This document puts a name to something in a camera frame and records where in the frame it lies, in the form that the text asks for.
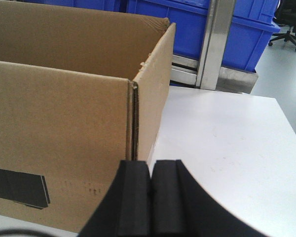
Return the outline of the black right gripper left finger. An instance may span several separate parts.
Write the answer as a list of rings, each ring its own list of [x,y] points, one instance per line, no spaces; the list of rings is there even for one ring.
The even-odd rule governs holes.
[[[150,236],[150,175],[146,162],[119,163],[107,194],[78,236]]]

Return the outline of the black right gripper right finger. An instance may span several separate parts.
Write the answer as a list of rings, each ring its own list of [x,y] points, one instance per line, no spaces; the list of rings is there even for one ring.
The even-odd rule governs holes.
[[[261,237],[193,178],[181,160],[158,160],[152,173],[154,237]]]

